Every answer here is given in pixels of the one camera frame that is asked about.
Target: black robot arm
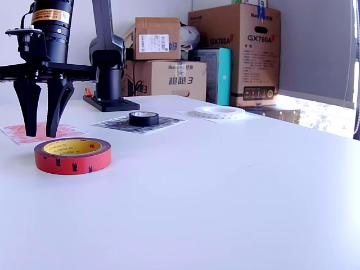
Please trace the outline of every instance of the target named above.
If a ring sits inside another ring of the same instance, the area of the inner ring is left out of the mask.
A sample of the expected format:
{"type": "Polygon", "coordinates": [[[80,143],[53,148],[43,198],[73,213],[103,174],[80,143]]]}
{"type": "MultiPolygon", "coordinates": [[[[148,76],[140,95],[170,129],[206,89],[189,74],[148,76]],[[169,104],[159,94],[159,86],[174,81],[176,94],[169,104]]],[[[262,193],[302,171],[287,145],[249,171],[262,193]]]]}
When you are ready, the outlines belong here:
{"type": "Polygon", "coordinates": [[[9,36],[17,36],[25,63],[0,67],[0,81],[14,82],[27,136],[34,137],[37,133],[41,92],[37,83],[48,85],[48,137],[56,136],[61,115],[74,93],[74,81],[98,81],[96,96],[89,100],[84,97],[98,109],[139,109],[121,97],[125,45],[113,33],[110,0],[93,0],[98,37],[90,46],[92,66],[67,64],[73,6],[74,0],[35,0],[27,13],[33,13],[31,27],[24,28],[23,17],[21,28],[6,31],[9,36]]]}
{"type": "Polygon", "coordinates": [[[110,0],[93,0],[97,37],[90,44],[90,62],[99,69],[94,97],[84,100],[100,111],[140,109],[139,104],[122,98],[121,83],[125,67],[125,41],[113,30],[110,0]]]}

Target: red double-sided tape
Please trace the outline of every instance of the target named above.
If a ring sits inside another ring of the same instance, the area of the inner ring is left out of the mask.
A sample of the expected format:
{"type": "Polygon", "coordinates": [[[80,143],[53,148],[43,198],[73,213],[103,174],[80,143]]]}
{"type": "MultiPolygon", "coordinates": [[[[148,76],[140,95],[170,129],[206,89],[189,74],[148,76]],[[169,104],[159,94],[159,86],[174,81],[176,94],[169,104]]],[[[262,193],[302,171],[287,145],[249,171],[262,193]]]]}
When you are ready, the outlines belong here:
{"type": "Polygon", "coordinates": [[[111,163],[111,145],[101,139],[68,138],[35,147],[38,169],[52,174],[92,173],[111,163]]]}

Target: shipping box stack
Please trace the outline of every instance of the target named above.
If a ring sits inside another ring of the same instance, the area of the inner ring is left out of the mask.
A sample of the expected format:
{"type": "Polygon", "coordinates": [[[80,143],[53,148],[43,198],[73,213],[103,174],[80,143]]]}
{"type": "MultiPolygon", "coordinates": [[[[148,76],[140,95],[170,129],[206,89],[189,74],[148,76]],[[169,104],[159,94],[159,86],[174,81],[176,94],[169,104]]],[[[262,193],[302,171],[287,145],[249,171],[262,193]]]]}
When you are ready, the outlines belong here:
{"type": "Polygon", "coordinates": [[[181,59],[178,18],[136,18],[134,61],[127,61],[122,94],[127,96],[180,95],[206,99],[206,64],[181,59]]]}
{"type": "Polygon", "coordinates": [[[280,75],[280,11],[231,4],[189,13],[202,46],[231,49],[231,105],[276,104],[280,75]]]}

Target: teal box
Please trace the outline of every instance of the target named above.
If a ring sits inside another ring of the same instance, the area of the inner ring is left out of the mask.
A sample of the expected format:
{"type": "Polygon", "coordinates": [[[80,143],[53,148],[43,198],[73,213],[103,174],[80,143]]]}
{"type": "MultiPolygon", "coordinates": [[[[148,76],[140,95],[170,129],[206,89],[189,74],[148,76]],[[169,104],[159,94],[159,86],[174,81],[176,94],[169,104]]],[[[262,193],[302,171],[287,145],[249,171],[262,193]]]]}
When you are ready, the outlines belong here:
{"type": "Polygon", "coordinates": [[[208,65],[206,80],[206,101],[230,105],[231,50],[226,48],[202,48],[189,51],[189,60],[208,65]]]}

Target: white double-sided tape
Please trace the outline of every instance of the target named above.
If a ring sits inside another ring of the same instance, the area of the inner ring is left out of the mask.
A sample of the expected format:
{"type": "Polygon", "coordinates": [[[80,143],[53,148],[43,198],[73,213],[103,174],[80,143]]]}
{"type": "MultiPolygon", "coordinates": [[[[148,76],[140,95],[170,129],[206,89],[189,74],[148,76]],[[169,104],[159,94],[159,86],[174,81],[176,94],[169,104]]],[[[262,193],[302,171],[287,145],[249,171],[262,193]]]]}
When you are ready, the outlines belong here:
{"type": "Polygon", "coordinates": [[[205,106],[194,109],[194,114],[208,119],[237,120],[245,116],[245,110],[235,107],[205,106]]]}

